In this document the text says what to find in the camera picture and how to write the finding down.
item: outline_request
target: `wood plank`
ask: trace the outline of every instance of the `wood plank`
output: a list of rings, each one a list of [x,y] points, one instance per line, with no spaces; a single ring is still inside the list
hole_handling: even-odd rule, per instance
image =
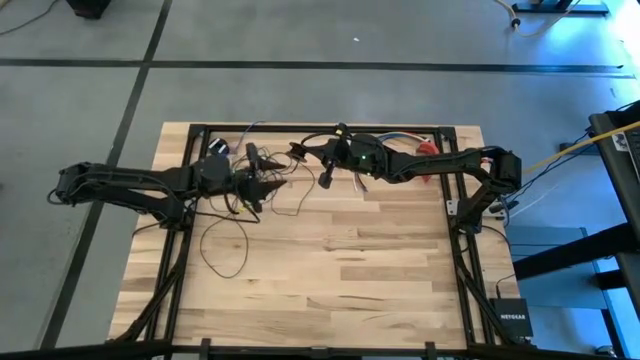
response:
[[[164,124],[153,169],[180,165],[188,127]],[[456,131],[461,149],[483,146],[480,128]],[[241,134],[215,136],[234,148]],[[304,136],[250,132],[245,141],[273,153]],[[387,145],[409,153],[416,146],[409,139]],[[307,165],[317,179],[320,162],[309,158]],[[242,346],[422,348],[425,341],[435,341],[440,349],[465,347],[439,178],[390,185],[364,176],[370,191],[362,194],[355,191],[351,173],[334,175],[330,190],[311,188],[314,182],[303,168],[287,176],[273,209],[295,213],[311,189],[299,215],[280,216],[267,205],[260,224],[243,224],[248,261],[234,279],[217,276],[205,259],[222,274],[237,271],[247,246],[241,229],[231,222],[211,227],[214,219],[196,218],[175,344],[198,345],[208,337],[217,345]],[[448,181],[455,189],[453,176]],[[468,176],[465,183],[470,194],[479,186]],[[226,214],[222,199],[201,200],[198,206]],[[153,222],[141,216],[138,227]],[[498,221],[485,223],[503,231]],[[134,237],[110,337],[126,330],[151,298],[164,237],[157,228]],[[509,249],[490,231],[477,239],[485,286],[492,294],[496,281],[513,272]],[[500,286],[504,296],[518,296],[515,279]],[[479,312],[471,303],[478,332]],[[158,334],[166,326],[166,311],[165,302]]]

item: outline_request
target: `red object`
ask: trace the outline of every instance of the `red object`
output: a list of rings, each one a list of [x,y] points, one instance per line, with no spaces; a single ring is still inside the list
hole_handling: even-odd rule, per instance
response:
[[[416,154],[424,154],[424,155],[436,155],[439,154],[438,147],[435,146],[430,140],[425,140],[420,143],[420,146],[416,149]],[[422,177],[422,180],[425,182],[429,182],[431,179],[431,175],[425,175]]]

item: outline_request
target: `concrete floor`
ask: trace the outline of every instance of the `concrete floor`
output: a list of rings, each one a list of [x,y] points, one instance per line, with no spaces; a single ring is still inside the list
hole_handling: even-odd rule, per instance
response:
[[[0,37],[0,57],[141,59],[162,3],[114,0],[94,22],[74,17],[62,1],[41,21]],[[0,11],[1,27],[47,5],[14,1]],[[523,17],[523,27],[549,18]],[[625,64],[631,72],[613,19],[570,16],[523,39],[508,33],[506,12],[490,0],[180,0],[155,58]],[[0,352],[40,341],[87,209],[53,207],[44,196],[58,169],[106,159],[137,73],[0,66],[0,272],[9,275],[0,280]],[[148,167],[165,121],[255,120],[480,125],[487,144],[529,165],[582,135],[589,114],[639,95],[635,79],[607,74],[152,69],[119,165]],[[623,220],[597,158],[543,178],[522,208],[553,187],[513,224],[597,231]],[[105,207],[59,346],[105,339],[135,221]]]

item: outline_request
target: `wooden table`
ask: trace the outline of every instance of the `wooden table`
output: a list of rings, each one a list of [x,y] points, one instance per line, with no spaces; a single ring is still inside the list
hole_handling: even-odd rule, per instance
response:
[[[164,124],[154,170],[180,166],[189,125]],[[456,131],[460,149],[483,146],[479,127]],[[240,137],[216,135],[232,146]],[[249,133],[245,142],[286,151],[290,141],[305,135]],[[410,139],[386,144],[411,153],[416,147]],[[322,167],[308,158],[317,177]],[[302,168],[287,180],[274,206],[293,213],[312,182]],[[278,216],[265,206],[261,224],[243,225],[248,261],[231,280],[217,276],[203,261],[199,242],[215,219],[197,217],[174,343],[199,345],[202,338],[211,338],[216,345],[420,349],[433,341],[438,349],[466,348],[438,177],[426,184],[420,178],[397,185],[363,180],[369,187],[364,195],[354,190],[351,173],[336,170],[331,189],[316,185],[297,217]],[[470,194],[478,187],[471,177],[465,183]],[[213,205],[225,209],[220,199]],[[198,206],[213,211],[208,201]],[[138,227],[153,222],[141,216]],[[498,221],[485,224],[504,231]],[[121,334],[151,298],[164,238],[165,231],[154,228],[133,239],[110,337]],[[491,296],[496,281],[513,273],[511,257],[495,233],[482,232],[477,243]],[[202,242],[204,256],[223,274],[238,269],[244,247],[242,232],[231,222],[211,228]],[[518,296],[514,278],[501,282],[500,290],[505,297]],[[473,297],[470,302],[481,341],[479,310]],[[163,319],[161,313],[157,334],[163,334]]]

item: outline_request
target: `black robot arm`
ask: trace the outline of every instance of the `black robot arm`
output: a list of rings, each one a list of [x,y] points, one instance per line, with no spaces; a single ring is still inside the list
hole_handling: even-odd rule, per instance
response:
[[[323,135],[333,135],[326,144],[306,146],[305,142]],[[299,144],[291,143],[288,155],[304,161],[309,153],[320,159],[325,172],[318,183],[325,189],[331,186],[335,168],[383,179],[391,184],[407,182],[416,176],[465,173],[481,183],[480,189],[468,199],[458,202],[456,227],[477,228],[483,211],[501,195],[520,189],[520,158],[502,148],[491,146],[466,149],[462,152],[414,156],[397,152],[369,134],[351,134],[345,124],[338,124],[332,133],[313,134]],[[489,163],[490,170],[482,168]]]
[[[80,163],[60,171],[58,185],[52,191],[62,204],[103,201],[151,214],[160,226],[181,229],[187,216],[187,204],[199,197],[237,196],[251,211],[261,212],[261,200],[285,181],[260,181],[257,171],[284,168],[258,156],[253,144],[247,144],[249,166],[232,172],[223,156],[208,156],[196,163],[164,171],[126,169],[103,164]],[[138,192],[158,191],[158,198]]]

